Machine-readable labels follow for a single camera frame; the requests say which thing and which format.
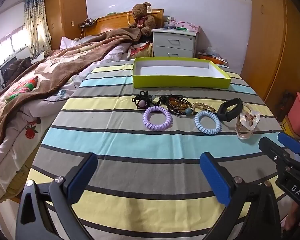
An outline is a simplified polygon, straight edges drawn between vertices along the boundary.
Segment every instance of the white comforter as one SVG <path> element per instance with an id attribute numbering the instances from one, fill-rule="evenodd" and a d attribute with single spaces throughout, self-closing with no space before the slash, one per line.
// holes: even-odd
<path id="1" fill-rule="evenodd" d="M 116 46 L 103 60 L 92 63 L 78 75 L 74 75 L 57 94 L 47 99 L 31 101 L 20 108 L 15 118 L 7 125 L 6 137 L 0 145 L 0 198 L 5 194 L 16 172 L 21 169 L 34 151 L 45 130 L 52 124 L 66 100 L 86 76 L 101 63 L 121 60 L 122 54 L 130 45 L 130 43 L 122 43 Z M 32 138 L 35 133 L 38 133 L 38 136 Z"/>

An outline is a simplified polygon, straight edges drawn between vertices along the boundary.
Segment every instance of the black hair tie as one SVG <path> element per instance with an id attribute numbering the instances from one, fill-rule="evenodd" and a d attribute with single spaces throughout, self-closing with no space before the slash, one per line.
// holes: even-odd
<path id="1" fill-rule="evenodd" d="M 153 99 L 155 97 L 149 96 L 148 91 L 140 91 L 140 94 L 131 99 L 132 102 L 136 105 L 137 109 L 147 109 L 151 106 L 154 106 Z"/>
<path id="2" fill-rule="evenodd" d="M 230 106 L 236 105 L 232 110 L 227 111 Z M 242 112 L 243 104 L 240 98 L 234 98 L 221 104 L 218 109 L 217 117 L 220 121 L 230 122 L 232 119 L 239 116 Z"/>

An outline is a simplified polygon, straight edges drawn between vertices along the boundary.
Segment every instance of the blue gripper pad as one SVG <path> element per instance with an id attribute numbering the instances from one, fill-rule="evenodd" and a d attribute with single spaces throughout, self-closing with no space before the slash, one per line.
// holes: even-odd
<path id="1" fill-rule="evenodd" d="M 98 167 L 97 155 L 91 154 L 90 158 L 81 167 L 68 186 L 67 201 L 69 204 L 77 203 Z"/>
<path id="2" fill-rule="evenodd" d="M 231 200 L 230 186 L 205 153 L 200 156 L 200 168 L 217 200 L 228 206 Z"/>
<path id="3" fill-rule="evenodd" d="M 300 143 L 286 133 L 278 134 L 278 141 L 292 150 L 295 154 L 300 154 Z"/>

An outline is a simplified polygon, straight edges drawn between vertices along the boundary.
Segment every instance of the human hand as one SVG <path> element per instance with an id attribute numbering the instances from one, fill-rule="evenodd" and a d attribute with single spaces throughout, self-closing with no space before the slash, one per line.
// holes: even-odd
<path id="1" fill-rule="evenodd" d="M 290 211 L 288 212 L 286 221 L 284 223 L 284 229 L 289 231 L 297 223 L 300 222 L 300 207 L 296 202 L 292 202 Z"/>

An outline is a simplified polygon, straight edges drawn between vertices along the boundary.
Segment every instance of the white nightstand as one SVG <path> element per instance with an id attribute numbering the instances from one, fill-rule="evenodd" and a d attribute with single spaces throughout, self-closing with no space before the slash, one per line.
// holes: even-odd
<path id="1" fill-rule="evenodd" d="M 194 57 L 198 33 L 174 29 L 153 29 L 155 57 Z"/>

